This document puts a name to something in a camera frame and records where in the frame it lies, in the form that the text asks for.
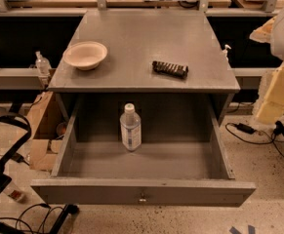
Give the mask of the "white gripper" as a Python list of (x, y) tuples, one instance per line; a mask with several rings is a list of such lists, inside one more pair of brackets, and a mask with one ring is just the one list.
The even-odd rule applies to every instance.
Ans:
[[(270, 43), (276, 17), (269, 19), (250, 34), (250, 39), (259, 43)], [(270, 75), (270, 82), (259, 96), (255, 113), (258, 122), (271, 125), (284, 115), (284, 62)]]

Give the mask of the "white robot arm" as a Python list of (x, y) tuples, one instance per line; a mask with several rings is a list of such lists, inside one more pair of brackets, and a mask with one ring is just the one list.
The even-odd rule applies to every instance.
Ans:
[(271, 53), (282, 64), (271, 74), (267, 88), (260, 93), (255, 118), (264, 124), (274, 124), (284, 114), (284, 8), (250, 34), (250, 39), (269, 43)]

